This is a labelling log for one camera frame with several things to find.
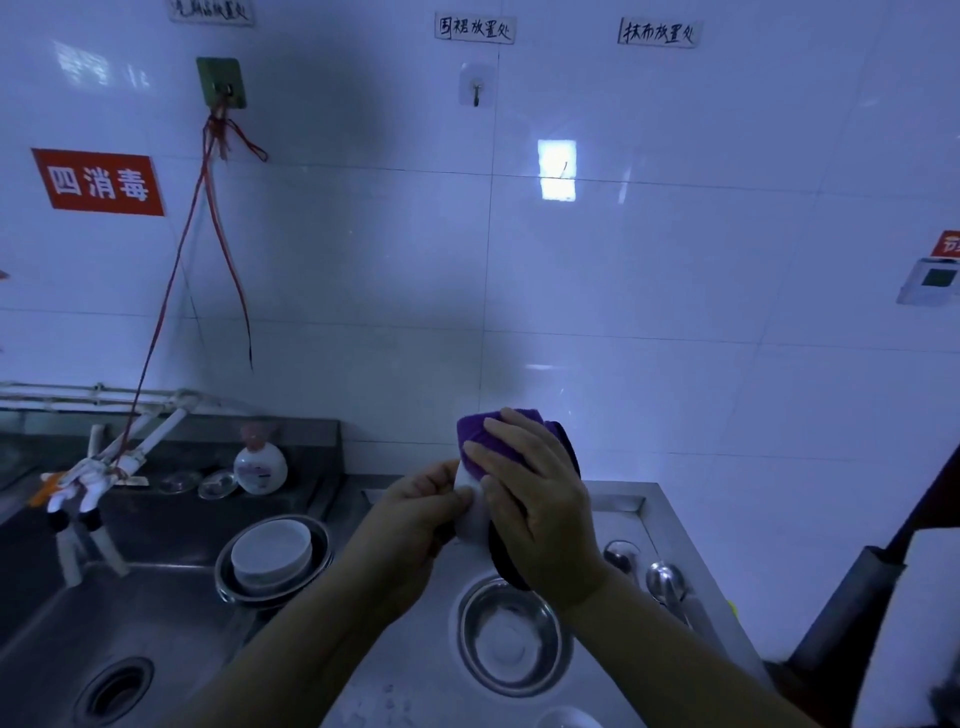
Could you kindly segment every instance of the forearm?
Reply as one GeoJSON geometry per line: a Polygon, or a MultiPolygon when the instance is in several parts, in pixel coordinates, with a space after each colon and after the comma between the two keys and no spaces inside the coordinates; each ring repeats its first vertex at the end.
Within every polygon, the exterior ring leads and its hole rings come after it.
{"type": "Polygon", "coordinates": [[[619,572],[561,613],[650,728],[811,728],[794,706],[711,650],[619,572]]]}
{"type": "Polygon", "coordinates": [[[383,626],[361,584],[331,568],[288,604],[171,728],[316,728],[383,626]]]}

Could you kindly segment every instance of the metal spoon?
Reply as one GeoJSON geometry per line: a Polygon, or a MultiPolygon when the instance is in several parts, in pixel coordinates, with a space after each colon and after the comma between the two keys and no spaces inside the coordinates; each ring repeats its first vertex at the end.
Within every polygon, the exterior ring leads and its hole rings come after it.
{"type": "Polygon", "coordinates": [[[690,626],[681,604],[686,596],[686,580],[677,567],[658,561],[651,564],[646,576],[647,590],[650,595],[674,617],[690,626]]]}
{"type": "Polygon", "coordinates": [[[611,541],[603,549],[604,560],[633,579],[637,586],[640,585],[636,576],[636,560],[639,555],[640,549],[629,541],[611,541]]]}

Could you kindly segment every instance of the red sign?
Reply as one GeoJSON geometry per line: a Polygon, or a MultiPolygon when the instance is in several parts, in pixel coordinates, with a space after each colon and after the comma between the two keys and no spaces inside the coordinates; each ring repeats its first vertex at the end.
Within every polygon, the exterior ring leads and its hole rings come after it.
{"type": "Polygon", "coordinates": [[[149,157],[34,149],[34,159],[56,209],[163,216],[149,157]]]}
{"type": "Polygon", "coordinates": [[[960,257],[960,231],[944,231],[930,257],[960,257]]]}

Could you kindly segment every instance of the wall tile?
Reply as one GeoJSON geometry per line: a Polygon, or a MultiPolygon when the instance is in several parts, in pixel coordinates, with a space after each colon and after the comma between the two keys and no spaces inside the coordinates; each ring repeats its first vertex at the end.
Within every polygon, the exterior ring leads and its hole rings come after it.
{"type": "MultiPolygon", "coordinates": [[[[178,226],[196,167],[158,163],[178,226]]],[[[482,327],[489,177],[218,164],[216,182],[252,318],[482,327]]],[[[241,316],[205,203],[190,241],[186,267],[199,315],[241,316]]]]}
{"type": "Polygon", "coordinates": [[[0,159],[30,147],[147,154],[125,4],[9,3],[0,28],[6,112],[0,159]]]}
{"type": "MultiPolygon", "coordinates": [[[[169,219],[52,209],[29,149],[5,168],[0,308],[156,317],[176,252],[169,219]]],[[[168,315],[193,315],[183,275],[168,315]]]]}
{"type": "Polygon", "coordinates": [[[960,205],[821,196],[763,337],[777,344],[960,351],[960,308],[900,305],[960,205]]]}
{"type": "Polygon", "coordinates": [[[757,341],[813,196],[494,178],[487,328],[757,341]]]}
{"type": "Polygon", "coordinates": [[[707,488],[664,491],[760,655],[784,660],[864,546],[888,544],[936,471],[718,456],[707,488]]]}
{"type": "MultiPolygon", "coordinates": [[[[0,310],[0,377],[135,387],[155,324],[154,317],[145,316],[0,310]]],[[[205,366],[196,319],[170,318],[144,387],[202,389],[205,366]]]]}
{"type": "MultiPolygon", "coordinates": [[[[460,66],[495,46],[433,37],[434,5],[261,3],[255,29],[170,23],[132,9],[135,65],[154,154],[197,158],[206,116],[197,56],[237,58],[249,107],[232,116],[278,162],[489,174],[493,109],[457,103],[460,66]],[[178,48],[171,55],[170,48],[178,48]]],[[[484,0],[472,12],[499,10],[484,0]]],[[[246,150],[234,145],[233,157],[246,150]]]]}
{"type": "Polygon", "coordinates": [[[689,51],[616,45],[620,15],[640,12],[617,7],[585,21],[573,4],[505,0],[546,20],[501,51],[494,172],[536,176],[538,141],[568,139],[583,179],[814,190],[887,3],[644,6],[704,20],[689,51]]]}
{"type": "Polygon", "coordinates": [[[721,452],[939,468],[960,442],[960,356],[761,346],[721,452]]]}
{"type": "Polygon", "coordinates": [[[483,410],[536,407],[575,447],[715,452],[754,347],[488,332],[483,410]]]}
{"type": "Polygon", "coordinates": [[[458,457],[456,443],[344,442],[344,468],[355,475],[409,475],[455,457],[458,457]]]}
{"type": "Polygon", "coordinates": [[[477,411],[479,331],[253,324],[201,319],[207,391],[267,414],[343,421],[344,438],[456,443],[456,421],[477,411]]]}
{"type": "Polygon", "coordinates": [[[659,483],[663,488],[702,489],[707,485],[713,462],[713,455],[585,449],[576,442],[572,444],[584,480],[622,480],[659,483]]]}
{"type": "Polygon", "coordinates": [[[744,518],[738,503],[666,494],[760,657],[789,658],[864,544],[818,543],[802,527],[744,518]]]}
{"type": "Polygon", "coordinates": [[[824,189],[956,200],[958,23],[951,0],[895,0],[824,189]]]}

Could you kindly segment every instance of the purple towel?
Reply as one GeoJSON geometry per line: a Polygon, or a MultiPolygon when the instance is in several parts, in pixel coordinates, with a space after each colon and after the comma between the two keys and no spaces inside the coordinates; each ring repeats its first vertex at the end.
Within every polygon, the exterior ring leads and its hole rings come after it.
{"type": "MultiPolygon", "coordinates": [[[[519,412],[524,417],[533,420],[536,423],[541,425],[546,425],[547,429],[550,430],[555,436],[557,435],[556,427],[553,423],[545,423],[543,417],[540,416],[540,412],[536,409],[518,409],[519,412]]],[[[482,478],[486,473],[484,470],[470,460],[467,455],[464,453],[464,443],[467,440],[472,440],[475,443],[479,443],[487,449],[491,449],[494,452],[498,452],[504,457],[509,457],[511,460],[522,465],[526,465],[526,460],[523,459],[523,455],[511,448],[509,445],[505,444],[502,440],[498,440],[493,437],[487,430],[483,428],[483,421],[491,417],[495,420],[503,422],[503,418],[500,417],[499,412],[484,412],[479,415],[467,415],[462,417],[457,421],[457,445],[460,447],[460,460],[463,462],[464,467],[467,468],[467,472],[473,475],[477,480],[482,478]]]]}

